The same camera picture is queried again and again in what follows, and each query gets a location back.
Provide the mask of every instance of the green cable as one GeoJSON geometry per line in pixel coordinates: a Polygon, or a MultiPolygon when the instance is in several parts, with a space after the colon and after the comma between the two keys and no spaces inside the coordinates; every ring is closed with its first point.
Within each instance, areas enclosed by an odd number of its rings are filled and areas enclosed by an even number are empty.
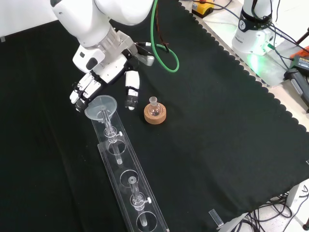
{"type": "Polygon", "coordinates": [[[174,56],[175,60],[176,60],[176,63],[177,63],[177,66],[174,70],[172,69],[169,69],[164,63],[163,61],[161,60],[161,58],[159,57],[156,49],[155,49],[155,46],[157,47],[161,47],[161,48],[164,48],[166,49],[164,46],[160,45],[160,44],[155,44],[155,41],[154,41],[154,23],[155,23],[155,9],[156,9],[156,6],[158,4],[158,0],[154,0],[154,6],[153,6],[153,11],[152,11],[152,14],[151,14],[151,24],[150,24],[150,40],[151,40],[151,48],[153,49],[153,52],[154,52],[154,56],[156,57],[156,59],[159,61],[159,63],[162,65],[162,67],[167,70],[168,72],[170,73],[175,73],[178,71],[179,69],[179,60],[178,60],[178,57],[176,56],[176,54],[172,51],[172,50],[169,50],[170,53],[172,53],[172,55],[174,56]]]}

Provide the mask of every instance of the acrylic stand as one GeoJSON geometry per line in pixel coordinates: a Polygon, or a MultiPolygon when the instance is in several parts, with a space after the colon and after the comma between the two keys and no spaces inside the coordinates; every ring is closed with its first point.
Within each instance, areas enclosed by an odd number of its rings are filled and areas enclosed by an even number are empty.
{"type": "Polygon", "coordinates": [[[128,230],[169,232],[117,112],[108,110],[101,101],[99,108],[94,107],[97,119],[86,115],[92,119],[98,148],[128,230]]]}

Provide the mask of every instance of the green light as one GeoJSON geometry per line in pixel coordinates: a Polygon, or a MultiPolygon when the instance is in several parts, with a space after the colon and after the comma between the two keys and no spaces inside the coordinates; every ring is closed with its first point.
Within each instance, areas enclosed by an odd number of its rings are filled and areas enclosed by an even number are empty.
{"type": "Polygon", "coordinates": [[[255,54],[248,55],[248,63],[255,73],[259,73],[259,59],[255,54]]]}

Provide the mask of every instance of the white table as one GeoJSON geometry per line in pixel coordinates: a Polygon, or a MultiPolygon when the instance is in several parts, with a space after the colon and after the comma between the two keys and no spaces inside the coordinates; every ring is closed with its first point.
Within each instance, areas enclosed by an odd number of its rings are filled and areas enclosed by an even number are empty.
{"type": "Polygon", "coordinates": [[[0,0],[0,37],[57,20],[50,0],[0,0]]]}

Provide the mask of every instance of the robotic hand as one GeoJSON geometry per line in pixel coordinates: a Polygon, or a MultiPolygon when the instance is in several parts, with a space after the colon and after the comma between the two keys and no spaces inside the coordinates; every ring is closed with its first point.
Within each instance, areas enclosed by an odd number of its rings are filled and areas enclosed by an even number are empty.
{"type": "Polygon", "coordinates": [[[133,110],[138,102],[139,73],[130,60],[137,58],[147,66],[154,56],[109,23],[113,20],[135,25],[148,15],[153,0],[51,0],[56,17],[75,36],[80,46],[73,62],[84,77],[70,95],[77,111],[83,111],[107,85],[126,75],[126,107],[133,110]]]}

